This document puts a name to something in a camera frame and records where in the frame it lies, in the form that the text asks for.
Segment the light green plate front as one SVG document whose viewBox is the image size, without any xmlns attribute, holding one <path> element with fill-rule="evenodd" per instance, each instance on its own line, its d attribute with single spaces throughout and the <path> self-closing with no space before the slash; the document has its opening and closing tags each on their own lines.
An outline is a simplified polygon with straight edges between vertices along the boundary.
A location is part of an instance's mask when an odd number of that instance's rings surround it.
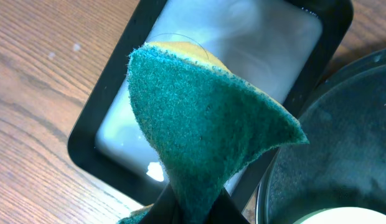
<svg viewBox="0 0 386 224">
<path fill-rule="evenodd" d="M 386 215 L 360 207 L 326 208 L 309 213 L 294 224 L 386 224 Z"/>
</svg>

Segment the green sponge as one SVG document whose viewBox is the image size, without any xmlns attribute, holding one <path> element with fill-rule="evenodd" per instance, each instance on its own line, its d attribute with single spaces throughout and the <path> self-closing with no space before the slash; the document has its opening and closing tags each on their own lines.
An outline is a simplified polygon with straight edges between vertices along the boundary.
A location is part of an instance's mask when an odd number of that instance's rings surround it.
<svg viewBox="0 0 386 224">
<path fill-rule="evenodd" d="M 264 152 L 308 142 L 281 104 L 199 45 L 148 42 L 130 53 L 127 79 L 187 223 L 204 221 L 226 181 Z"/>
</svg>

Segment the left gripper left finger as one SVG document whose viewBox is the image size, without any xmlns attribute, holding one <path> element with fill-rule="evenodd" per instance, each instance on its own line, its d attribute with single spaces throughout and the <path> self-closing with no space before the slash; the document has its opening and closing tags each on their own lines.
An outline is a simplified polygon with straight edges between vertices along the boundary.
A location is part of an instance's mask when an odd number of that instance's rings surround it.
<svg viewBox="0 0 386 224">
<path fill-rule="evenodd" d="M 162 191 L 159 198 L 139 224 L 180 224 L 181 214 L 178 201 L 170 184 Z"/>
</svg>

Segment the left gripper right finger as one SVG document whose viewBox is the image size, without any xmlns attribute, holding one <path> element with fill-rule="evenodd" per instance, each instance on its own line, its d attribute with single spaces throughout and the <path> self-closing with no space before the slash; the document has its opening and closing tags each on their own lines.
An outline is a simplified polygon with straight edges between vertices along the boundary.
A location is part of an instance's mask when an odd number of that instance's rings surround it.
<svg viewBox="0 0 386 224">
<path fill-rule="evenodd" d="M 247 219 L 236 208 L 230 195 L 222 189 L 220 195 L 214 202 L 208 216 L 210 224 L 249 224 Z"/>
</svg>

